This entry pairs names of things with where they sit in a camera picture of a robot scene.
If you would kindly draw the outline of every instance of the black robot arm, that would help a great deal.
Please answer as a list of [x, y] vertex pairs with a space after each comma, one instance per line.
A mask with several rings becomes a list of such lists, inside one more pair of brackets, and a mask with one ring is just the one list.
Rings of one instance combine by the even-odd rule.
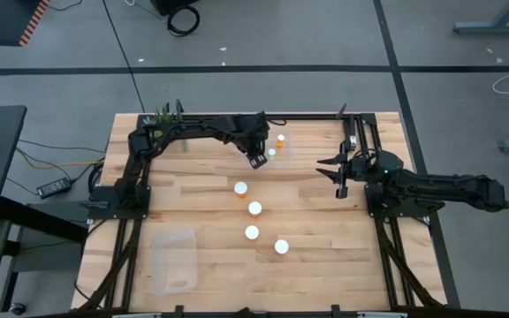
[[504, 187], [484, 175], [419, 175], [405, 170], [393, 153], [369, 150], [346, 159], [343, 145], [338, 156], [319, 161], [340, 164], [338, 172], [317, 169], [339, 184], [337, 197], [347, 196], [346, 180], [367, 181], [369, 209], [377, 216], [428, 216], [444, 206], [444, 201], [465, 202], [473, 208], [498, 212], [508, 208]]
[[253, 169], [267, 162], [264, 142], [269, 136], [269, 125], [264, 112], [252, 116], [225, 115], [211, 120], [184, 120], [170, 118], [144, 125], [129, 134], [129, 158], [123, 177], [115, 182], [118, 208], [131, 210], [142, 208], [147, 200], [146, 180], [150, 161], [161, 155], [174, 140], [215, 138], [224, 144], [233, 143], [247, 156]]

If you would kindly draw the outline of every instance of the power adapter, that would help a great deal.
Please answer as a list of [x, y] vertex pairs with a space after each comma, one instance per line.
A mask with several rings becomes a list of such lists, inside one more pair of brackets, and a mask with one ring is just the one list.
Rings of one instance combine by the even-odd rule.
[[46, 199], [58, 193], [68, 192], [71, 188], [72, 181], [69, 178], [61, 178], [46, 185], [37, 187], [36, 192], [39, 194], [41, 199]]

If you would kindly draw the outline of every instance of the concrete floor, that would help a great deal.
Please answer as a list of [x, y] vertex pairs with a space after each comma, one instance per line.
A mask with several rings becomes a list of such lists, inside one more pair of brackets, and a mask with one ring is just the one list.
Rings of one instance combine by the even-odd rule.
[[[137, 0], [150, 7], [148, 1]], [[506, 0], [384, 0], [400, 65], [509, 64], [509, 34], [452, 33], [454, 21], [492, 19]], [[53, 0], [55, 6], [70, 3]], [[372, 2], [361, 0], [204, 0], [198, 31], [170, 37], [162, 22], [121, 0], [107, 0], [130, 64], [220, 66], [281, 64], [387, 65]], [[0, 47], [0, 68], [124, 67], [101, 1], [48, 11], [25, 48]], [[505, 184], [509, 154], [509, 95], [491, 85], [503, 73], [406, 73], [404, 84], [431, 173], [484, 173]], [[240, 72], [138, 74], [146, 111], [179, 98], [187, 111], [399, 111], [389, 73]], [[21, 138], [52, 145], [104, 148], [115, 113], [141, 106], [127, 74], [0, 76], [0, 105], [28, 107]], [[98, 155], [22, 146], [29, 154], [65, 163]], [[68, 172], [77, 176], [81, 169]], [[29, 189], [61, 178], [30, 170], [20, 156], [10, 178]], [[6, 184], [4, 195], [38, 202]], [[84, 182], [55, 201], [84, 200]], [[464, 308], [509, 311], [509, 210], [487, 214], [459, 204], [441, 211], [452, 272]], [[19, 278], [15, 299], [26, 315], [68, 309], [77, 269]]]

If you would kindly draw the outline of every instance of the butcher block tabletop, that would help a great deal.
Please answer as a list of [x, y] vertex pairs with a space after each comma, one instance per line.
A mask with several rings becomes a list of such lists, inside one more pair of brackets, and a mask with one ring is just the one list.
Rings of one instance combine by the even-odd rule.
[[[128, 157], [127, 135], [138, 114], [117, 114], [111, 131], [102, 186], [120, 178]], [[376, 113], [383, 149], [413, 168], [399, 113]], [[186, 312], [388, 310], [376, 229], [368, 216], [364, 183], [348, 180], [349, 195], [335, 198], [336, 185], [320, 175], [316, 161], [338, 153], [344, 139], [341, 121], [289, 120], [270, 124], [267, 149], [285, 136], [273, 161], [253, 170], [234, 145], [214, 139], [172, 142], [151, 165], [152, 187], [148, 218], [142, 224], [133, 280], [130, 312]], [[233, 191], [247, 183], [247, 197]], [[248, 214], [251, 201], [262, 213]], [[260, 236], [249, 240], [245, 229], [256, 225]], [[127, 237], [132, 225], [127, 225]], [[192, 291], [155, 294], [153, 242], [166, 229], [191, 228], [197, 248], [197, 285]], [[437, 261], [424, 224], [400, 218], [399, 228], [410, 269], [431, 295], [445, 303]], [[117, 220], [106, 221], [85, 245], [78, 286], [91, 294], [111, 265]], [[286, 254], [274, 250], [277, 239], [290, 246]], [[392, 266], [403, 303], [398, 270]], [[118, 279], [114, 306], [121, 303], [125, 271]], [[86, 300], [75, 293], [72, 307]]]

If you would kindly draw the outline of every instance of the clear plastic container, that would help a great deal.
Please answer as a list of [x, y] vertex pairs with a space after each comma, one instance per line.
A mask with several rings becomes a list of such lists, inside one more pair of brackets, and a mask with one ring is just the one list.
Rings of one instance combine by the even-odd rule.
[[152, 247], [154, 294], [192, 291], [198, 284], [194, 229], [163, 228]]

